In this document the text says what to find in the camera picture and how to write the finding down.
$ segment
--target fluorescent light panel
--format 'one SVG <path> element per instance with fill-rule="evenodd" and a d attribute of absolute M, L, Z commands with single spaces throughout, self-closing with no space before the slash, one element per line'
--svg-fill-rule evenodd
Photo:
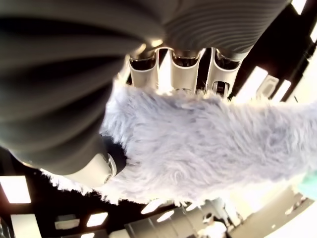
<path fill-rule="evenodd" d="M 0 183 L 9 203 L 31 203 L 25 176 L 3 176 Z"/>
<path fill-rule="evenodd" d="M 87 227 L 94 227 L 101 225 L 108 216 L 108 212 L 98 213 L 91 215 L 88 222 Z"/>
<path fill-rule="evenodd" d="M 163 215 L 161 215 L 158 219 L 157 222 L 162 222 L 165 221 L 166 219 L 170 218 L 174 214 L 174 210 L 165 212 Z"/>
<path fill-rule="evenodd" d="M 95 233 L 88 233 L 81 235 L 80 238 L 93 238 L 95 236 Z"/>
<path fill-rule="evenodd" d="M 186 208 L 186 211 L 189 212 L 191 210 L 194 210 L 196 207 L 197 207 L 197 204 L 196 203 L 192 203 Z"/>
<path fill-rule="evenodd" d="M 163 201 L 160 199 L 153 200 L 149 202 L 148 205 L 141 211 L 141 214 L 147 214 L 155 211 L 159 206 L 163 204 Z"/>
<path fill-rule="evenodd" d="M 272 98 L 272 101 L 277 103 L 280 102 L 290 86 L 291 86 L 291 82 L 288 80 L 284 80 L 282 85 L 279 87 L 276 94 Z"/>
<path fill-rule="evenodd" d="M 252 97 L 256 95 L 259 86 L 262 84 L 267 75 L 268 72 L 266 70 L 256 66 L 238 92 L 235 101 L 238 103 L 245 103 L 252 99 Z"/>
<path fill-rule="evenodd" d="M 311 33 L 311 40 L 315 43 L 317 40 L 317 22 L 313 28 L 313 31 Z"/>
<path fill-rule="evenodd" d="M 302 14 L 305 3 L 306 3 L 306 0 L 293 0 L 292 1 L 292 5 L 299 15 Z"/>
<path fill-rule="evenodd" d="M 171 58 L 170 50 L 167 50 L 166 55 L 158 69 L 158 90 L 160 92 L 169 92 L 172 89 L 171 83 Z"/>

